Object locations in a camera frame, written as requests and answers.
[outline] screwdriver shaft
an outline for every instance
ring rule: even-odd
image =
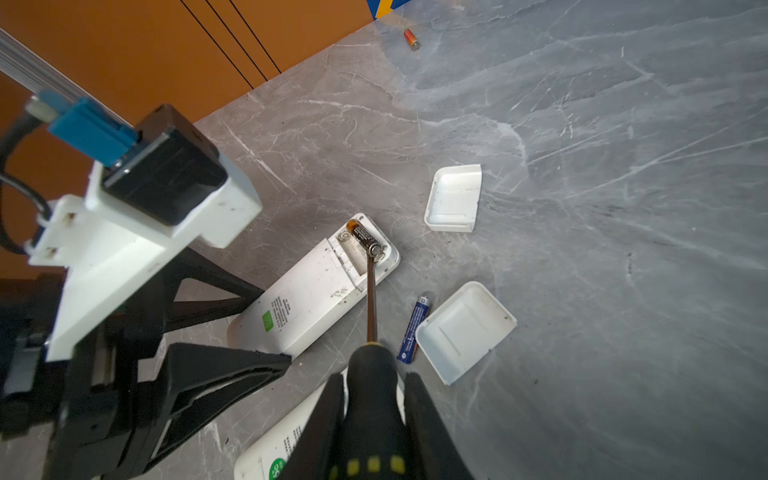
[[[376,262],[368,257],[368,341],[378,342],[379,334],[376,326]]]

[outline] gray marble floor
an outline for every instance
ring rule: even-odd
[[[269,286],[370,214],[403,257],[378,292],[393,348],[420,293],[483,282],[518,328],[453,386],[411,368],[478,480],[765,478],[767,31],[757,0],[413,0],[199,123],[265,205],[200,251]],[[432,175],[473,163],[475,231],[428,230]],[[343,369],[364,316],[145,478],[232,478]],[[20,445],[4,462],[32,478]]]

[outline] green label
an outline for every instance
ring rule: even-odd
[[[272,462],[272,466],[270,467],[270,480],[275,480],[275,478],[280,476],[280,472],[283,470],[284,466],[286,466],[286,461],[283,460],[282,458],[278,458],[277,460]]]
[[[269,332],[272,329],[272,327],[275,326],[275,324],[272,323],[272,312],[270,312],[269,310],[267,310],[266,313],[264,313],[261,316],[261,319],[262,321],[264,321],[264,329],[267,332]]]

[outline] orange cabinet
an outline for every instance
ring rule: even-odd
[[[196,121],[264,82],[180,0],[7,0],[0,27],[133,124],[162,103]]]
[[[179,0],[255,88],[280,74],[270,56],[229,0]]]
[[[373,21],[366,0],[222,0],[237,6],[281,71]]]

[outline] aa battery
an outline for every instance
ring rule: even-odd
[[[411,321],[408,322],[406,337],[402,339],[402,345],[400,346],[400,353],[397,354],[397,360],[400,360],[403,363],[410,363],[413,361],[413,354],[416,352],[417,347],[416,328],[418,328],[427,317],[428,311],[429,299],[422,295],[419,297],[419,301],[416,302],[416,306],[413,307]]]
[[[357,220],[350,220],[346,223],[346,229],[360,242],[369,257],[374,262],[378,262],[384,257],[384,248],[382,244],[371,235],[368,230]]]
[[[405,30],[403,34],[406,36],[406,41],[408,41],[408,45],[411,45],[411,48],[413,50],[419,50],[419,47],[422,46],[422,44],[419,43],[418,40],[416,40],[416,35],[413,34],[410,28]]]

